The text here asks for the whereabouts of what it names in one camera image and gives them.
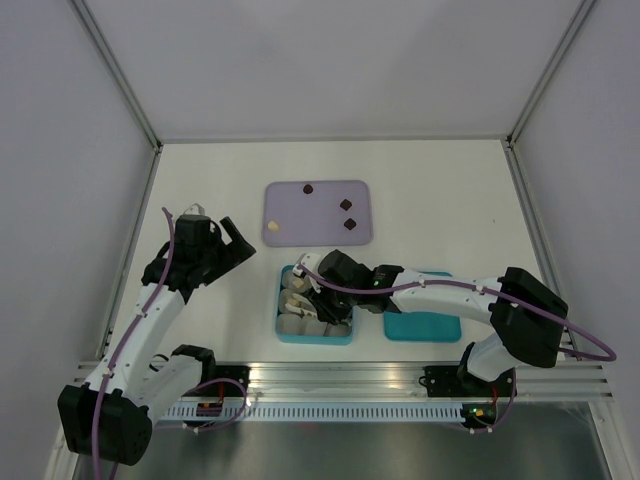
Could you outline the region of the teal box lid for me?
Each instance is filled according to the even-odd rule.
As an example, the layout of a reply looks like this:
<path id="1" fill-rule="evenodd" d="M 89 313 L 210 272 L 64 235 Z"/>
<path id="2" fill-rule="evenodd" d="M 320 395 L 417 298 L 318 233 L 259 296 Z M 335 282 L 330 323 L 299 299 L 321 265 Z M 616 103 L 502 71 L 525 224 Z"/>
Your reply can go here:
<path id="1" fill-rule="evenodd" d="M 458 317 L 433 312 L 385 312 L 383 329 L 396 342 L 456 343 L 462 336 Z"/>

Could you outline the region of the white metal tweezers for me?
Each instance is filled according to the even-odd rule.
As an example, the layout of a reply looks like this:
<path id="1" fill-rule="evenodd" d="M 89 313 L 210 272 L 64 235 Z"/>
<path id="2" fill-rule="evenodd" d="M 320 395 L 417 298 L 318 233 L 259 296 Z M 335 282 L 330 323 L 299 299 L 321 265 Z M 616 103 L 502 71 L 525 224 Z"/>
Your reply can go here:
<path id="1" fill-rule="evenodd" d="M 288 303 L 290 299 L 286 300 L 284 303 L 284 310 L 286 313 L 295 314 L 301 317 L 305 317 L 305 316 L 310 316 L 314 318 L 317 317 L 317 311 L 313 305 L 311 305 L 308 302 L 299 300 L 300 301 L 299 306 L 292 306 Z"/>

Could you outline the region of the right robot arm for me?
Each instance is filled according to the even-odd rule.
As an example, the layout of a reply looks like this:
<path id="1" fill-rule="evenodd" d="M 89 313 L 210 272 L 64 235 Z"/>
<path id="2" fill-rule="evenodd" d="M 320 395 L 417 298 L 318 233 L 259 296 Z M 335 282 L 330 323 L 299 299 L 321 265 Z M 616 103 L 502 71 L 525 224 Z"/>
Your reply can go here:
<path id="1" fill-rule="evenodd" d="M 557 363 L 568 306 L 524 269 L 460 280 L 398 265 L 370 269 L 334 250 L 302 255 L 294 274 L 309 281 L 304 296 L 325 323 L 338 324 L 359 308 L 372 314 L 450 315 L 490 327 L 487 338 L 466 347 L 456 368 L 457 384 L 469 395 L 521 365 L 550 369 Z"/>

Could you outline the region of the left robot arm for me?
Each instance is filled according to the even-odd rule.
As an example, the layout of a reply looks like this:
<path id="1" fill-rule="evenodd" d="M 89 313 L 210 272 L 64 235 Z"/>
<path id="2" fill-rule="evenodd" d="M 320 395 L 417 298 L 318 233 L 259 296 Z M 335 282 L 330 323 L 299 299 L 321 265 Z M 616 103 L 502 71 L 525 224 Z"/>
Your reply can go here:
<path id="1" fill-rule="evenodd" d="M 223 377 L 209 348 L 181 344 L 161 367 L 152 364 L 193 293 L 256 252 L 228 217 L 215 222 L 184 213 L 166 220 L 169 239 L 144 269 L 124 330 L 86 379 L 65 386 L 57 400 L 67 447 L 91 459 L 95 478 L 103 462 L 138 463 L 154 427 L 181 397 L 247 394 L 245 379 Z"/>

